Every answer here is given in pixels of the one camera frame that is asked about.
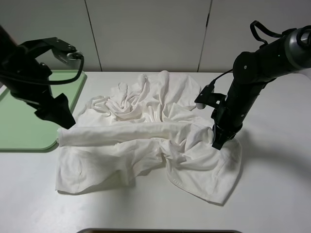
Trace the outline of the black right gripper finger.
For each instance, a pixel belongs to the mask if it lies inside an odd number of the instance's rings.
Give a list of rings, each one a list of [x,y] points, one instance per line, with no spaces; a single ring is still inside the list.
[[[219,150],[224,146],[224,144],[229,141],[232,140],[235,137],[235,133],[229,132],[229,133],[222,133],[218,139],[218,143],[219,143]]]
[[[213,142],[212,147],[213,148],[222,148],[222,129],[220,129],[218,126],[213,126]]]

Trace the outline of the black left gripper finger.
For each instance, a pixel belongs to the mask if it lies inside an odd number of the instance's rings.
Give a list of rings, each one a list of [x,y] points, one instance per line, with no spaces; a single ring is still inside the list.
[[[56,98],[54,98],[49,104],[48,104],[48,110],[65,110],[70,111],[69,109],[69,101],[65,94],[60,94]]]
[[[35,111],[35,115],[44,121],[53,122],[65,129],[73,126],[73,116],[69,111],[65,110],[44,110],[39,109]]]

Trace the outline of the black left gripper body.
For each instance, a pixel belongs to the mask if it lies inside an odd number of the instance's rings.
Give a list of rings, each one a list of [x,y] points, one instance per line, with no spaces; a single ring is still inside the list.
[[[9,71],[15,74],[12,81],[11,95],[35,109],[48,108],[48,104],[54,99],[51,87],[41,84],[48,81],[52,71],[39,63],[35,58],[10,58]]]

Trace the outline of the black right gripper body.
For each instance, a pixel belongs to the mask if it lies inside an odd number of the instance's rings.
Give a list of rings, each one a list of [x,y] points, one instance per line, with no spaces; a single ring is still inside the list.
[[[243,121],[258,96],[259,92],[229,92],[227,97],[212,93],[212,103],[215,104],[212,113],[214,135],[235,135],[242,128]]]

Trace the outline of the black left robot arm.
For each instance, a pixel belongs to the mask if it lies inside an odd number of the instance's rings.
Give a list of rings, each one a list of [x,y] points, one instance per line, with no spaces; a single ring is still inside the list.
[[[67,80],[51,81],[50,68],[37,61],[37,57],[52,51],[55,58],[69,65],[79,61],[77,74]],[[51,86],[72,83],[80,77],[84,56],[69,43],[57,38],[30,40],[17,44],[4,28],[0,30],[0,81],[11,95],[33,107],[35,115],[45,121],[69,129],[75,124],[65,94],[52,96]]]

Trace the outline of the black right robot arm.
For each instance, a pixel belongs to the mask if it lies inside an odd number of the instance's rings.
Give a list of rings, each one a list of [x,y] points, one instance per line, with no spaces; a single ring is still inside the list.
[[[242,128],[262,89],[276,78],[311,67],[311,27],[295,29],[256,52],[242,52],[233,65],[227,95],[210,93],[214,112],[212,146],[220,150]]]

